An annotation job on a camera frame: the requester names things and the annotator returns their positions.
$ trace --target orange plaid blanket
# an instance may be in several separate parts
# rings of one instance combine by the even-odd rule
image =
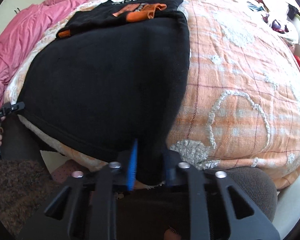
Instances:
[[[180,6],[188,17],[190,68],[167,144],[198,169],[258,167],[284,188],[300,175],[300,68],[284,41],[242,1],[185,0]],[[6,101],[17,100],[31,61],[72,15],[46,31],[10,82]],[[90,170],[104,165],[20,119]]]

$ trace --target pink bedsheet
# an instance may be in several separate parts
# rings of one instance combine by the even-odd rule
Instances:
[[[0,35],[0,107],[3,93],[42,34],[89,0],[45,0],[18,13]]]

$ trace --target orange sleeve trim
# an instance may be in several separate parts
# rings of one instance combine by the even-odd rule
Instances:
[[[70,30],[66,30],[66,31],[63,31],[61,33],[58,33],[58,36],[59,36],[59,38],[70,37],[71,36]]]
[[[157,10],[165,10],[167,5],[164,3],[155,3],[155,4],[146,4],[139,12],[130,12],[127,14],[126,21],[133,23],[133,22],[140,22],[148,19],[154,18],[154,13]]]

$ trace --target white embroidered pattern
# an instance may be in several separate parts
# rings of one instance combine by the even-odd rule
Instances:
[[[217,66],[221,65],[222,59],[218,55],[209,56],[209,59],[213,62],[214,65],[217,65]]]
[[[294,153],[295,158],[293,158],[291,163],[287,164],[286,175],[295,171],[300,166],[300,152]]]
[[[149,185],[145,185],[145,188],[146,189],[152,189],[152,188],[156,188],[156,187],[161,187],[162,185],[165,184],[165,181],[159,183],[158,185],[155,185],[155,186],[149,186]]]
[[[185,8],[185,4],[188,4],[187,0],[183,0],[183,2],[178,6],[177,11],[182,12],[185,15],[185,18],[188,20],[189,14]]]
[[[275,81],[275,78],[269,75],[268,73],[266,73],[265,71],[263,71],[263,75],[265,76],[263,81],[272,84],[272,88],[276,90],[279,84],[278,82]]]
[[[287,76],[287,83],[290,85],[293,96],[297,101],[297,107],[300,113],[300,72],[295,66],[287,64],[285,61],[279,61],[277,64],[280,64]]]
[[[254,43],[255,38],[247,29],[242,28],[242,23],[232,16],[220,12],[212,12],[213,17],[221,26],[221,32],[225,37],[240,48],[244,48],[249,43]]]
[[[209,161],[205,161],[203,163],[198,163],[197,166],[199,168],[197,168],[197,169],[199,169],[199,170],[213,169],[213,168],[217,167],[220,162],[221,162],[220,160],[209,160]]]
[[[270,168],[275,168],[276,167],[275,161],[274,160],[268,160],[268,166]]]
[[[214,122],[215,112],[220,109],[221,102],[223,100],[225,100],[228,96],[243,97],[250,103],[250,105],[252,106],[252,109],[255,109],[255,110],[259,111],[260,115],[263,118],[263,121],[264,121],[265,126],[266,126],[266,131],[267,131],[266,143],[265,143],[263,149],[261,150],[261,151],[263,151],[269,145],[270,134],[271,134],[270,124],[269,124],[269,122],[266,118],[266,114],[263,111],[263,109],[261,108],[261,106],[259,104],[256,104],[255,102],[253,102],[252,99],[250,98],[250,96],[247,93],[241,92],[241,91],[235,91],[235,90],[225,90],[221,94],[221,96],[213,104],[210,113],[208,113],[208,119],[207,119],[207,122],[206,122],[205,129],[206,129],[207,134],[209,135],[209,141],[210,141],[210,144],[211,144],[212,148],[213,149],[216,148],[216,142],[215,142],[214,135],[213,135],[213,132],[212,132],[212,124]]]
[[[296,156],[293,153],[290,153],[287,158],[287,164],[291,164],[294,162]]]
[[[184,162],[189,162],[197,167],[198,163],[202,163],[208,158],[210,147],[200,141],[182,140],[171,145],[170,150],[178,152]]]
[[[265,159],[260,159],[258,157],[253,159],[253,163],[251,164],[251,167],[257,167],[258,165],[264,165],[266,164]]]

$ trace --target silver screw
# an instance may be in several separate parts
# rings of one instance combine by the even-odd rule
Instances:
[[[189,169],[190,168],[190,164],[187,163],[187,162],[178,163],[178,166],[179,166],[179,168],[182,168],[182,169]]]
[[[121,163],[119,163],[119,162],[111,162],[111,163],[109,163],[109,167],[111,169],[117,169],[117,168],[121,167]]]
[[[224,171],[217,171],[215,175],[219,179],[225,178],[227,176],[227,174]]]
[[[82,171],[74,171],[74,172],[72,172],[71,176],[74,178],[82,178],[83,172]]]

